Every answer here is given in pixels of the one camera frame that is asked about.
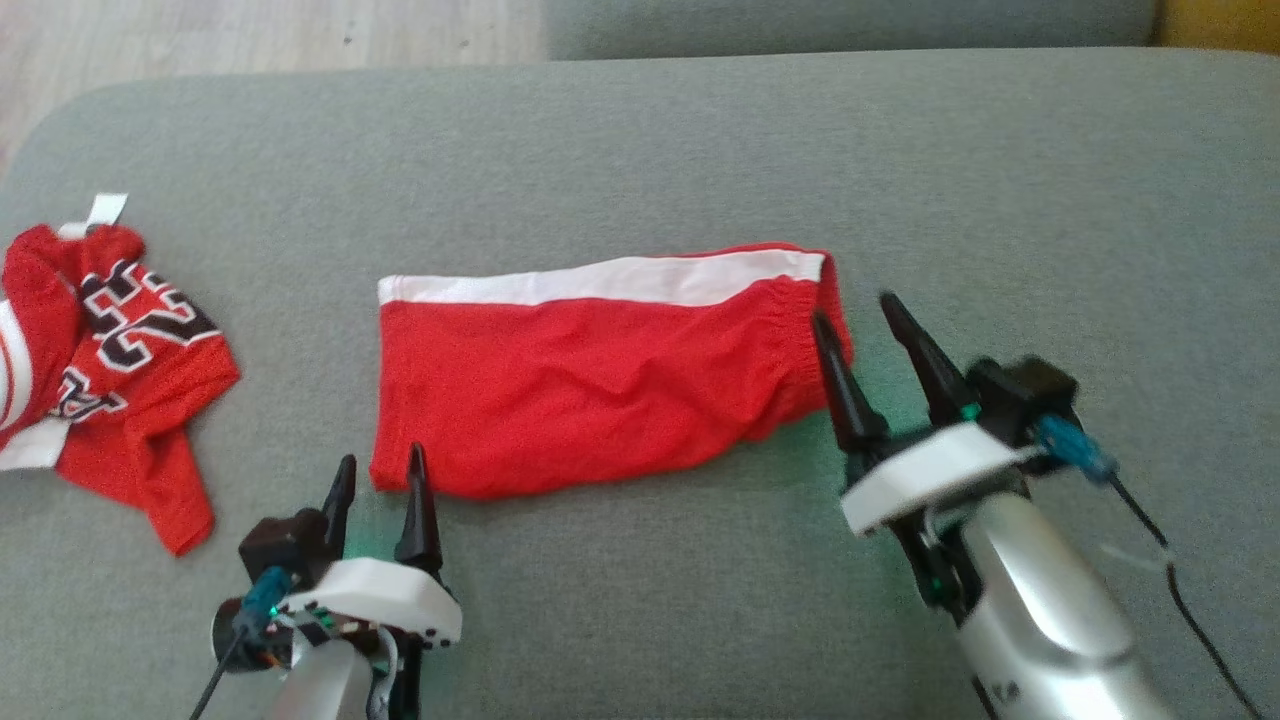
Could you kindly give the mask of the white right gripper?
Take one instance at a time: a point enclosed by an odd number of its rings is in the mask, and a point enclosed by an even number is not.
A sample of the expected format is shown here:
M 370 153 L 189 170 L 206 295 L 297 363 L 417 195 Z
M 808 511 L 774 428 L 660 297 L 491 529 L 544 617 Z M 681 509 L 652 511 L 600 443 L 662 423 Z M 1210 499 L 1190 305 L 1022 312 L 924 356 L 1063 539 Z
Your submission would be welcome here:
M 813 313 L 829 419 L 846 456 L 840 510 L 855 536 L 891 532 L 925 606 L 965 616 L 980 594 L 980 580 L 964 552 L 942 541 L 937 516 L 997 492 L 1004 486 L 1000 475 L 1039 457 L 1041 447 L 1014 448 L 975 423 L 980 402 L 955 363 L 896 293 L 882 292 L 879 307 L 916 374 L 931 424 L 951 427 L 890 438 L 886 419 L 852 375 L 835 324 L 826 313 Z

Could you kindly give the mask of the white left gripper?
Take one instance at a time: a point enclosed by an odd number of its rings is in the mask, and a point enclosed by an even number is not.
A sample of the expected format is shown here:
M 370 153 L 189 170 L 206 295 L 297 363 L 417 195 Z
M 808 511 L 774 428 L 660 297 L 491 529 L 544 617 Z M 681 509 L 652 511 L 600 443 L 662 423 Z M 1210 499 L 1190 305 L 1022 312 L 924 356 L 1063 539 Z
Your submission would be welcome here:
M 323 543 L 329 559 L 343 559 L 349 507 L 356 495 L 357 460 L 346 455 L 321 506 Z M 463 612 L 442 575 L 443 553 L 436 506 L 424 448 L 410 446 L 406 473 L 410 497 L 396 543 L 396 562 L 347 559 L 330 565 L 307 589 L 285 596 L 285 628 L 292 630 L 291 666 L 315 646 L 302 626 L 316 624 L 329 641 L 351 641 L 376 666 L 404 665 L 404 647 L 440 650 L 462 639 Z

